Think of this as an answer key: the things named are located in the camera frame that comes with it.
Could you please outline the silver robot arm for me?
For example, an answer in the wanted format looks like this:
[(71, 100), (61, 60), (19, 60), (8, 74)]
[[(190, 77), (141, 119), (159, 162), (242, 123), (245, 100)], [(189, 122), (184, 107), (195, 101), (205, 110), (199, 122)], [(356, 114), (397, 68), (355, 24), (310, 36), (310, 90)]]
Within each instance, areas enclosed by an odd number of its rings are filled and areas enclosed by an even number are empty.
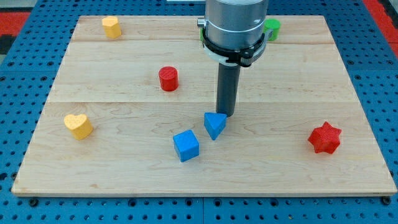
[(197, 20), (205, 53), (225, 66), (250, 67), (263, 54), (268, 0), (206, 0)]

